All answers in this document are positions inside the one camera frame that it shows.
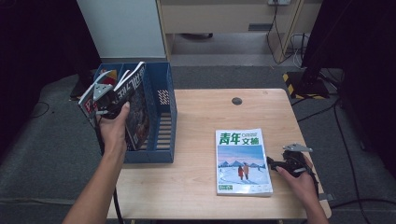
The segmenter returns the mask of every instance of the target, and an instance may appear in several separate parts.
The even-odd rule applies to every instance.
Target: wooden table
[[[270,171],[274,187],[272,197],[216,194],[216,129],[262,128],[267,156],[276,161],[282,160],[283,146],[292,143],[304,145],[285,91],[175,90],[175,95],[175,161],[172,164],[124,164],[117,185],[124,218],[305,218],[301,204],[275,171]],[[242,99],[242,104],[234,105],[234,97]],[[320,203],[329,217],[332,212],[328,202]],[[117,218],[113,205],[107,217]]]

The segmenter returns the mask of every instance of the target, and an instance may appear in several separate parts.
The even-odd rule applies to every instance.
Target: finger
[[[289,174],[289,172],[285,169],[283,169],[280,166],[276,167],[277,172],[283,176],[283,178],[285,178],[288,182],[290,182],[292,179],[294,179],[294,176],[292,176],[291,174]]]
[[[126,102],[122,106],[121,112],[118,115],[118,119],[126,120],[126,118],[128,117],[128,114],[129,114],[130,107],[131,107],[130,103]]]

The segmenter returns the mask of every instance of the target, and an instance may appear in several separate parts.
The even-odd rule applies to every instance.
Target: forearm
[[[105,223],[123,164],[121,150],[106,148],[90,182],[78,196],[64,223]]]
[[[304,205],[308,224],[328,224],[329,220],[326,218],[323,208],[319,201],[313,203],[306,203]]]

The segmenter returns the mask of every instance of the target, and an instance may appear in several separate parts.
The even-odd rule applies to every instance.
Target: person's right hand
[[[312,169],[312,162],[304,156],[306,164]],[[315,191],[315,184],[307,171],[303,172],[299,177],[294,177],[289,172],[282,167],[277,166],[276,170],[280,175],[285,178],[288,182],[294,195],[302,202],[304,205],[308,205],[318,201],[317,192]]]
[[[130,111],[129,102],[122,106],[120,114],[115,119],[99,119],[100,132],[105,143],[105,153],[109,150],[126,150],[125,120]]]

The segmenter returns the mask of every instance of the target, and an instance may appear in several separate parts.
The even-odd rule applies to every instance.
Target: book
[[[216,130],[217,194],[271,196],[262,129]]]
[[[123,94],[130,88],[134,89],[127,99],[131,104],[126,120],[128,150],[139,150],[149,136],[149,112],[143,85],[145,71],[146,64],[139,63],[135,70],[125,72],[119,84],[114,88],[119,101],[122,101]]]
[[[125,141],[127,150],[139,150],[149,136],[149,112],[143,84],[146,64],[141,62],[134,70],[126,70],[119,81],[114,72],[103,71],[81,96],[78,106],[94,128],[96,115],[108,112],[97,104],[102,96],[107,94],[111,106],[122,106],[129,101],[131,107],[125,125]]]

